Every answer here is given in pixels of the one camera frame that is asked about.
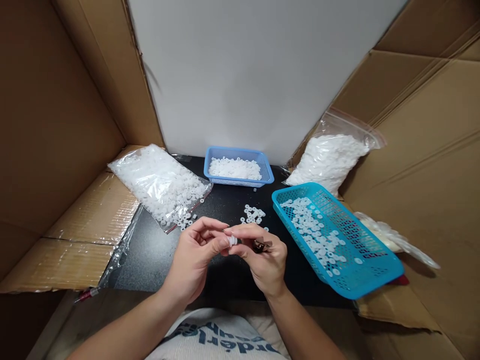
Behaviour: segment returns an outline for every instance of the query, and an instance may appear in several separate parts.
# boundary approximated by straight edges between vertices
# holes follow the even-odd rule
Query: t-shirt
[[[244,318],[215,308],[202,308],[179,318],[147,359],[285,360],[285,357]]]

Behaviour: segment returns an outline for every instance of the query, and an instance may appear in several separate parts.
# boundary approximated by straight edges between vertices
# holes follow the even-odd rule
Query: person's right hand
[[[265,297],[280,296],[287,288],[284,281],[287,246],[279,239],[256,223],[236,225],[223,230],[227,236],[233,235],[241,239],[242,244],[232,246],[228,253],[238,255],[250,266],[253,280]],[[263,237],[272,245],[262,253],[252,250],[254,240]]]

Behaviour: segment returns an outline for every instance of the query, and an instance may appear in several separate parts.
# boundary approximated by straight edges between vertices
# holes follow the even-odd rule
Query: small blue mesh basket
[[[252,161],[255,160],[260,166],[260,180],[241,179],[235,177],[213,176],[209,174],[210,162],[212,158],[221,159],[226,157],[228,159],[237,159]],[[203,173],[205,176],[215,184],[248,186],[252,188],[261,188],[265,184],[274,182],[274,175],[270,167],[267,156],[261,151],[240,149],[223,146],[210,146],[206,150],[205,165],[203,166]]]
[[[398,278],[404,273],[404,267],[398,257],[391,252],[370,230],[368,230],[350,211],[335,199],[323,186],[308,182],[274,191],[271,195],[273,208],[290,232],[293,240],[306,257],[316,275],[329,284],[337,293],[347,299],[358,299],[378,289],[382,285]],[[337,246],[335,254],[344,256],[346,262],[327,263],[324,267],[305,242],[292,223],[295,217],[291,207],[281,207],[289,199],[309,198],[315,210],[323,216],[322,235],[327,236],[337,230],[344,246]],[[340,275],[330,277],[333,269]]]

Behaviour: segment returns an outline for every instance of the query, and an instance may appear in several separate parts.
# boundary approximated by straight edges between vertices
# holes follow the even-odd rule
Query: black table
[[[205,178],[203,157],[180,156],[178,160],[193,173]],[[245,217],[245,204],[262,209],[266,215],[262,218],[261,226],[268,227],[287,245],[285,282],[300,303],[305,306],[353,309],[352,301],[338,295],[317,277],[275,213],[272,192],[285,188],[282,181],[286,176],[278,166],[272,166],[272,172],[275,181],[258,188],[256,192],[251,187],[215,184],[205,202],[193,214],[215,218],[233,226],[240,223],[241,217]],[[129,250],[122,260],[122,266],[106,276],[100,286],[157,291],[168,274],[179,236],[178,228],[165,234],[150,213],[141,208],[136,224],[131,228]],[[213,258],[201,296],[216,300],[265,301],[254,283],[249,266],[236,255]]]

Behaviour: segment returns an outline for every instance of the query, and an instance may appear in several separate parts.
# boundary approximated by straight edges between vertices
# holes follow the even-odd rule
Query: white board
[[[168,151],[239,147],[282,165],[405,0],[129,3]]]

